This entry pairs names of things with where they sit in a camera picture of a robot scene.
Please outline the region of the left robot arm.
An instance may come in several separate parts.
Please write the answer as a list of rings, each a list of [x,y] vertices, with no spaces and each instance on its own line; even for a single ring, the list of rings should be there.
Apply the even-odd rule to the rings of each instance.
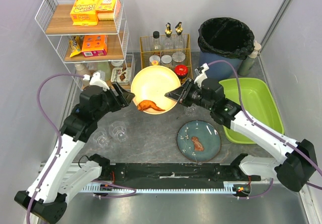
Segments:
[[[103,116],[129,106],[135,97],[118,83],[113,87],[87,86],[81,92],[79,103],[59,130],[57,144],[41,173],[27,190],[17,192],[14,198],[27,214],[34,214],[47,223],[57,223],[67,205],[87,184],[112,176],[109,159],[94,154],[63,181],[73,159],[96,131]]]

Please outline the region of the blue ceramic plate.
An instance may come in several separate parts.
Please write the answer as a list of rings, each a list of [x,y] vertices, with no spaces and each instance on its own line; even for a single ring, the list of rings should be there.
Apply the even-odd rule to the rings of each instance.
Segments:
[[[204,147],[203,152],[195,151],[191,137],[196,136]],[[181,154],[196,163],[208,162],[221,150],[221,138],[213,125],[206,121],[193,120],[185,123],[178,131],[177,148]]]

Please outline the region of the yellow cap sauce bottle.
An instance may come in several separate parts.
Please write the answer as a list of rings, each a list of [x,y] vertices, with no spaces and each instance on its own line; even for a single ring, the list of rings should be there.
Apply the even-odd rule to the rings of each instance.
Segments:
[[[158,55],[152,55],[149,58],[149,64],[151,66],[159,65],[159,63],[160,63],[160,57]]]

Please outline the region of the red lid sauce jar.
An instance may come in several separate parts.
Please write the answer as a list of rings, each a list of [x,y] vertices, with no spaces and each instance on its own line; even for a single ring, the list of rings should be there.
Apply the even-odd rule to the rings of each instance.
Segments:
[[[174,69],[174,72],[181,83],[183,83],[188,76],[188,68],[183,64],[177,65]]]

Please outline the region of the orange fried chicken piece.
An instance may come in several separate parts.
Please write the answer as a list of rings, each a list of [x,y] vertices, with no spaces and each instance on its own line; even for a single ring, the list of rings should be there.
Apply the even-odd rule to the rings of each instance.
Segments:
[[[160,108],[159,106],[156,105],[155,102],[150,101],[150,100],[143,100],[137,105],[137,109],[139,111],[145,111],[148,109],[153,109],[158,112],[163,112],[165,111],[164,109]]]

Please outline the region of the glass oil bottle gold spout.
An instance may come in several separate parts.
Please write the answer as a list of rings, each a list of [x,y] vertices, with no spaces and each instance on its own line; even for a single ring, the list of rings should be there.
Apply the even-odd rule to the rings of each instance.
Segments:
[[[183,36],[183,28],[182,28],[182,22],[178,22],[175,26],[176,31],[176,37],[175,37],[175,43],[174,43],[174,49],[176,52],[180,52],[182,54],[186,53],[186,44],[185,44],[185,38]]]

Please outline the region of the beige round plate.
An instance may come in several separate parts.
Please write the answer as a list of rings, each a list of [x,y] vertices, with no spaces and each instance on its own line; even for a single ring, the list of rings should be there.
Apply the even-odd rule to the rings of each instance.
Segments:
[[[177,104],[165,94],[180,86],[179,78],[171,69],[160,65],[146,67],[139,71],[132,81],[131,93],[135,95],[133,103],[138,106],[144,100],[153,101],[162,111],[149,108],[143,112],[152,115],[164,114]]]

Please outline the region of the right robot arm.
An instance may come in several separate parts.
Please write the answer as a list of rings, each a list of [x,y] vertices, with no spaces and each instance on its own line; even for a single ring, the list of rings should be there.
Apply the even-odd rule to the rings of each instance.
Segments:
[[[185,107],[195,104],[209,110],[216,123],[246,136],[272,156],[245,156],[239,168],[246,175],[277,179],[289,190],[299,192],[318,170],[314,145],[310,141],[297,141],[266,126],[251,116],[242,103],[228,99],[223,86],[215,79],[204,79],[201,83],[187,79],[165,96]]]

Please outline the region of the tall clear jar silver lid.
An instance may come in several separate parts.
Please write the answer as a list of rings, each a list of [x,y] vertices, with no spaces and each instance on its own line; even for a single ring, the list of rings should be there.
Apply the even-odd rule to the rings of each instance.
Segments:
[[[177,51],[172,55],[173,67],[178,65],[186,65],[186,55],[181,51]]]

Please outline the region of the silver lid spice jar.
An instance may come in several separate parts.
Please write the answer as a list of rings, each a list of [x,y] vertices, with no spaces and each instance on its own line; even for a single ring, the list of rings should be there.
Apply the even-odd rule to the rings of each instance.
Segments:
[[[172,67],[172,57],[170,55],[163,55],[160,59],[161,65],[165,66],[167,68],[171,68]]]

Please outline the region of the dark soy sauce bottle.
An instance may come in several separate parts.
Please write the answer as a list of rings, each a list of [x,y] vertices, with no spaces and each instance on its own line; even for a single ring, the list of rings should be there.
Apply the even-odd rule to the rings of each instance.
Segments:
[[[160,35],[159,35],[159,31],[154,31],[152,34],[152,44],[151,44],[151,51],[160,51],[162,50],[162,45],[160,43]]]

